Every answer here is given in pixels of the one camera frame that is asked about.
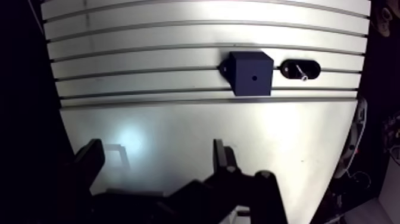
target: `black block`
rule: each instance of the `black block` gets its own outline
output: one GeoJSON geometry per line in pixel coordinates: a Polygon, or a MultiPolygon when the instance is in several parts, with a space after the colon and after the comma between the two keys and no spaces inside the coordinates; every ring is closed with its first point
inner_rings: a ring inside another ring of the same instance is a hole
{"type": "Polygon", "coordinates": [[[263,52],[231,52],[220,71],[236,96],[271,95],[274,61],[263,52]]]}

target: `wire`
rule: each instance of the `wire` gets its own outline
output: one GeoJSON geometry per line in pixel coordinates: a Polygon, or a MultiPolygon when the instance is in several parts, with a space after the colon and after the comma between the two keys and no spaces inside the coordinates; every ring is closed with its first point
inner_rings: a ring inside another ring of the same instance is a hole
{"type": "Polygon", "coordinates": [[[29,7],[30,7],[30,10],[32,11],[33,16],[35,17],[37,26],[39,27],[40,32],[41,32],[42,35],[44,36],[44,35],[45,35],[45,32],[43,31],[43,28],[42,28],[42,26],[40,25],[39,18],[38,18],[38,16],[36,15],[36,11],[35,11],[35,9],[33,8],[32,2],[30,2],[30,0],[28,0],[28,3],[29,3],[29,7]]]}
{"type": "Polygon", "coordinates": [[[356,174],[358,174],[358,173],[361,173],[361,174],[363,174],[363,175],[366,175],[366,176],[368,177],[368,186],[367,186],[365,189],[368,189],[368,188],[371,186],[371,183],[372,183],[371,177],[370,177],[370,175],[368,175],[367,173],[362,172],[362,171],[357,171],[357,172],[353,173],[352,175],[350,175],[350,173],[349,173],[348,170],[346,171],[346,173],[347,173],[347,175],[349,176],[350,179],[353,179],[354,176],[355,176],[356,174]]]}
{"type": "Polygon", "coordinates": [[[361,142],[361,138],[363,137],[363,134],[364,134],[365,126],[366,126],[366,124],[367,124],[367,108],[368,108],[368,104],[367,104],[367,101],[366,101],[364,98],[362,98],[361,101],[365,104],[365,108],[364,108],[364,120],[362,121],[361,132],[360,132],[360,135],[359,135],[359,137],[358,137],[358,139],[357,139],[357,143],[355,144],[355,148],[354,148],[353,155],[351,155],[349,164],[347,165],[347,168],[346,168],[346,173],[347,173],[348,175],[349,175],[350,166],[351,166],[351,164],[353,163],[353,159],[354,159],[354,157],[355,157],[355,153],[357,152],[358,146],[359,146],[359,144],[360,144],[360,142],[361,142]]]}
{"type": "Polygon", "coordinates": [[[400,166],[399,161],[398,161],[398,160],[393,156],[393,154],[392,154],[392,150],[395,149],[395,148],[400,148],[400,147],[392,147],[392,148],[390,148],[390,149],[389,149],[389,155],[390,155],[390,157],[393,159],[393,161],[394,161],[398,166],[400,166]]]}

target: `metal panel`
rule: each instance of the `metal panel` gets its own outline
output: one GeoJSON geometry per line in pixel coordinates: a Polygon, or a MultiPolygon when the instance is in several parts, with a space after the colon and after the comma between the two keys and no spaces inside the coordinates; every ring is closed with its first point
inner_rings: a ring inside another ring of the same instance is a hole
{"type": "MultiPolygon", "coordinates": [[[[123,3],[141,2],[142,4],[153,4],[162,1],[141,1],[141,0],[53,0],[42,4],[43,19],[58,17],[61,15],[76,13],[86,9],[99,7],[110,7],[123,3]]],[[[259,0],[258,2],[276,2],[270,0],[259,0]]],[[[361,15],[369,15],[370,1],[367,0],[291,0],[279,1],[280,4],[299,4],[308,7],[328,7],[327,10],[344,10],[361,15]]]]}
{"type": "Polygon", "coordinates": [[[212,174],[211,141],[233,147],[244,173],[277,176],[291,224],[309,223],[330,182],[355,101],[226,103],[61,110],[74,150],[101,138],[108,164],[92,186],[173,192],[212,174]],[[124,147],[129,163],[111,157],[124,147]]]}
{"type": "MultiPolygon", "coordinates": [[[[160,51],[128,52],[52,63],[55,78],[66,78],[88,74],[140,73],[144,70],[178,70],[215,68],[230,51],[240,48],[202,48],[171,49],[160,51]]],[[[318,61],[323,69],[360,71],[364,57],[318,51],[289,49],[261,49],[274,59],[275,66],[288,58],[312,59],[318,61]]]]}
{"type": "Polygon", "coordinates": [[[357,91],[330,91],[330,90],[272,90],[270,97],[236,97],[232,91],[219,92],[184,92],[170,94],[139,94],[116,95],[104,97],[87,97],[62,99],[63,107],[81,107],[88,105],[104,104],[135,104],[135,105],[164,105],[164,104],[205,104],[205,103],[235,103],[250,102],[276,102],[276,101],[306,101],[319,98],[320,101],[332,99],[355,98],[357,91]]]}
{"type": "MultiPolygon", "coordinates": [[[[348,88],[356,89],[360,82],[360,74],[326,73],[318,79],[287,79],[275,70],[272,78],[273,88],[348,88]]],[[[85,94],[101,94],[112,92],[132,92],[157,89],[199,89],[230,87],[217,70],[208,71],[175,71],[165,73],[147,73],[119,76],[94,77],[57,82],[58,95],[73,96],[85,94]]]]}
{"type": "Polygon", "coordinates": [[[72,21],[69,22],[70,20],[76,21],[78,18],[69,17],[46,23],[46,38],[59,38],[113,27],[177,21],[300,24],[359,34],[367,34],[369,26],[366,18],[351,15],[291,5],[239,1],[173,2],[115,8],[86,14],[84,27],[66,26],[66,23],[72,23],[72,21]]]}
{"type": "Polygon", "coordinates": [[[118,49],[174,48],[194,45],[270,45],[365,52],[367,39],[332,32],[274,26],[190,25],[101,33],[48,44],[51,58],[118,49]]]}

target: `slotted aluminum panel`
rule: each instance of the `slotted aluminum panel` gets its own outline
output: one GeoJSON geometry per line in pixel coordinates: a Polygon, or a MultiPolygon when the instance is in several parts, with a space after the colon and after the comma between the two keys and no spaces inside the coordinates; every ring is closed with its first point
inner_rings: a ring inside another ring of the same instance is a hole
{"type": "Polygon", "coordinates": [[[370,1],[51,0],[42,12],[73,149],[105,144],[93,193],[171,193],[211,174],[222,138],[245,173],[277,175],[290,224],[310,222],[357,104],[370,1]],[[217,70],[230,51],[274,60],[271,96],[233,95],[217,70]],[[321,75],[287,79],[286,59],[321,75]]]}

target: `screw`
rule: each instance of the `screw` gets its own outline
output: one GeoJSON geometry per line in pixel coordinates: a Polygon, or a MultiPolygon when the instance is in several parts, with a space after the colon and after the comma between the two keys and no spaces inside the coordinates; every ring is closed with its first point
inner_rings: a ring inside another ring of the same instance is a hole
{"type": "Polygon", "coordinates": [[[304,81],[307,81],[307,80],[308,80],[307,74],[305,74],[305,73],[303,72],[303,70],[300,69],[300,66],[296,65],[296,68],[297,68],[297,70],[299,70],[299,72],[300,72],[300,74],[301,74],[300,80],[302,80],[303,82],[304,82],[304,81]]]}

